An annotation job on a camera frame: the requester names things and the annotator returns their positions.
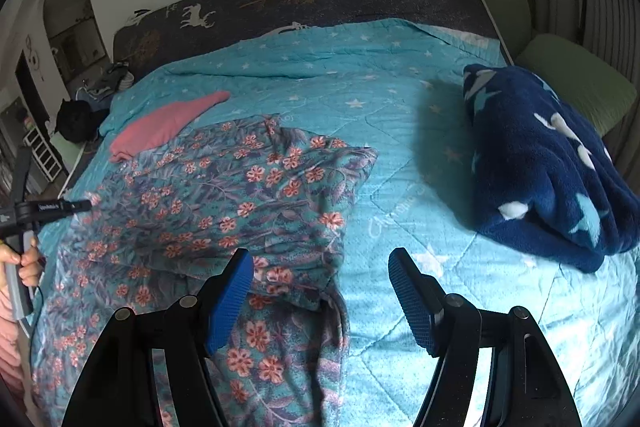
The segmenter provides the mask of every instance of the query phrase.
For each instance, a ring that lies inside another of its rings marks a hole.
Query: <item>gray handle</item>
[[[25,241],[28,246],[31,242],[33,233],[25,233]],[[24,251],[23,244],[20,235],[12,235],[12,237],[6,238],[6,243],[18,254],[22,254]],[[9,297],[11,299],[11,306],[14,312],[14,319],[20,321],[21,319],[28,317],[33,313],[33,303],[31,302],[31,292],[27,286],[22,284],[22,279],[18,272],[21,265],[4,263],[4,274],[6,275],[6,283],[9,288]]]

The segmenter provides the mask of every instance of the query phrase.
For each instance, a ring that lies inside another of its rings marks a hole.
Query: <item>white rack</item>
[[[34,127],[24,136],[22,141],[26,146],[31,147],[31,153],[47,180],[49,182],[55,180],[57,175],[62,172],[62,165],[52,153],[40,130]]]

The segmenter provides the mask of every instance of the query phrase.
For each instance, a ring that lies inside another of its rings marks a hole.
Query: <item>floral garment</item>
[[[34,333],[33,392],[46,422],[62,423],[115,309],[165,309],[244,247],[251,293],[208,362],[226,418],[337,425],[348,322],[334,275],[375,160],[373,149],[255,116],[185,133],[107,176],[90,195],[92,214],[76,216],[60,244]],[[177,426],[162,351],[154,365],[164,427]]]

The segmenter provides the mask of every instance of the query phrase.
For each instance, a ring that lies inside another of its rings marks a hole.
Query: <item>navy blue fleece blanket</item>
[[[476,142],[478,232],[585,272],[638,244],[640,200],[591,123],[544,80],[474,64],[463,93]]]

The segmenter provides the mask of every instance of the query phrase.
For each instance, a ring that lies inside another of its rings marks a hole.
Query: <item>metal screw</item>
[[[198,298],[195,295],[185,295],[180,299],[180,306],[183,308],[193,308],[198,302]]]
[[[522,306],[516,306],[513,309],[513,314],[519,319],[528,319],[529,318],[529,311],[527,311],[527,309],[523,308]]]
[[[462,296],[458,295],[457,293],[450,293],[445,298],[447,300],[447,304],[449,306],[453,306],[454,308],[460,308],[460,306],[465,303],[465,299],[463,299]]]
[[[116,320],[117,321],[126,321],[131,314],[131,310],[129,308],[120,308],[116,311]]]

